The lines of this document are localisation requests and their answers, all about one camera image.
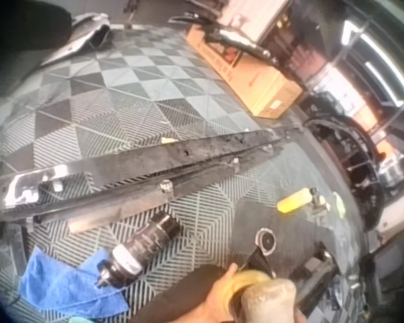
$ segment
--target label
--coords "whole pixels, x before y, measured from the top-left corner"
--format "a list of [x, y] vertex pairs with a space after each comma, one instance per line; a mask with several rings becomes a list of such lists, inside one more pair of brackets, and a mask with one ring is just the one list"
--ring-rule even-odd
[[232, 64], [235, 67], [242, 56], [240, 52], [235, 47], [224, 46], [218, 42], [207, 42], [208, 47], [214, 50], [227, 64]]
[[283, 103], [282, 101], [276, 100], [276, 101], [272, 102], [272, 105], [270, 105], [270, 108], [272, 110], [276, 110], [281, 106], [282, 103]]
[[115, 260], [132, 275], [137, 276], [142, 271], [141, 264], [122, 244], [115, 247], [112, 254]]

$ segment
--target blue microfiber towel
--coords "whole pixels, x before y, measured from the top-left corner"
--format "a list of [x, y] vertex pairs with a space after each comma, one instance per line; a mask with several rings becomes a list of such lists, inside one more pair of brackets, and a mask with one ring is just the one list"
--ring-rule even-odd
[[97, 288], [97, 264], [109, 257], [101, 249], [73, 268], [35, 248], [20, 281], [21, 296], [39, 310], [84, 318], [105, 318], [129, 310], [114, 287]]

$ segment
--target fluorescent light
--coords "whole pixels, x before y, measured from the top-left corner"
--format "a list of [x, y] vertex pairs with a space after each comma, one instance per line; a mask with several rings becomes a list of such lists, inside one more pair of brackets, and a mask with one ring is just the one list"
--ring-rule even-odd
[[361, 38], [364, 42], [366, 42], [370, 47], [372, 47], [376, 53], [385, 61], [385, 63], [389, 66], [392, 72], [395, 74], [401, 85], [404, 87], [404, 75], [398, 70], [397, 66], [392, 62], [392, 60], [386, 55], [386, 53], [366, 34], [362, 34]]
[[351, 32], [358, 32], [359, 28], [351, 21], [346, 20], [344, 22], [343, 36], [341, 37], [341, 43], [347, 46], [350, 43]]
[[371, 71], [371, 73], [374, 74], [374, 76], [377, 78], [377, 80], [383, 85], [386, 92], [388, 92], [389, 96], [392, 98], [392, 101], [395, 103], [396, 106], [398, 106], [398, 104], [397, 104], [398, 99], [397, 99], [395, 93], [393, 93], [393, 90], [391, 89], [391, 87], [384, 80], [383, 76], [376, 70], [376, 68], [370, 62], [366, 62], [365, 66], [367, 66], [367, 68]]
[[[359, 28], [353, 22], [346, 20], [344, 22], [343, 36], [341, 37], [341, 43], [344, 46], [347, 46], [350, 43], [352, 32], [359, 32]], [[395, 74], [395, 77], [398, 79], [399, 83], [401, 83], [401, 85], [404, 88], [404, 75], [400, 72], [396, 64], [392, 62], [391, 58], [385, 53], [385, 51], [380, 47], [380, 45], [378, 45], [371, 37], [369, 37], [369, 35], [365, 33], [361, 34], [360, 38], [364, 42], [366, 42], [368, 46], [374, 49], [374, 51], [381, 57], [381, 59], [389, 66], [391, 71]], [[399, 101], [397, 99], [392, 89], [388, 86], [387, 82], [382, 78], [380, 73], [370, 63], [366, 63], [365, 65], [367, 66], [367, 68], [369, 68], [369, 70], [371, 70], [371, 72], [373, 72], [373, 74], [381, 82], [383, 87], [389, 93], [389, 96], [394, 100], [395, 104], [397, 106], [401, 106], [404, 103], [404, 101]]]
[[383, 85], [384, 89], [386, 90], [388, 95], [391, 97], [392, 101], [395, 103], [395, 106], [398, 108], [400, 106], [402, 106], [404, 104], [404, 101], [398, 100], [395, 93], [393, 93], [393, 90], [391, 89], [391, 87], [384, 80], [383, 76], [377, 71], [377, 69], [370, 62], [366, 62], [365, 66], [371, 71], [371, 73], [374, 74], [374, 76], [377, 78], [377, 80], [380, 82], [380, 84]]

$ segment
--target yellow marker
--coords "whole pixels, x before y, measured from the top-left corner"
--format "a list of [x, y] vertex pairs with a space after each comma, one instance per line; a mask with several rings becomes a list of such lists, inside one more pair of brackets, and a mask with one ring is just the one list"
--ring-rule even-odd
[[312, 200], [313, 194], [311, 194], [311, 189], [306, 187], [279, 201], [277, 209], [282, 213], [289, 213], [311, 203]]

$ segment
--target white label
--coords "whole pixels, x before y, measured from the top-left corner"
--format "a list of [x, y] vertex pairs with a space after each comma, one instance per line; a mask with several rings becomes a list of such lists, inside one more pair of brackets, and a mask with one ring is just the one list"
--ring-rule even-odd
[[132, 275], [136, 276], [142, 271], [141, 264], [122, 244], [115, 247], [112, 254], [114, 255], [116, 261]]
[[272, 102], [272, 105], [270, 105], [270, 108], [272, 110], [278, 109], [282, 103], [283, 103], [282, 101], [276, 100], [276, 101]]

